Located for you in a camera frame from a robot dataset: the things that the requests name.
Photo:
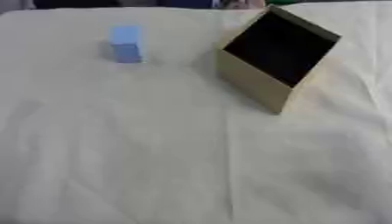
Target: wrinkled fabric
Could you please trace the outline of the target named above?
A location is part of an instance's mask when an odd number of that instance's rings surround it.
[[[286,9],[343,38],[281,115],[214,66],[258,10],[1,16],[0,223],[392,223],[392,3]],[[144,63],[113,61],[112,25],[143,27]]]

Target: fabric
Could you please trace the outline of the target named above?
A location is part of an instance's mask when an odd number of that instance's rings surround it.
[[[343,36],[271,115],[217,78],[258,10],[0,17],[0,222],[392,223],[392,3],[287,9]],[[141,25],[145,62],[109,28]]]

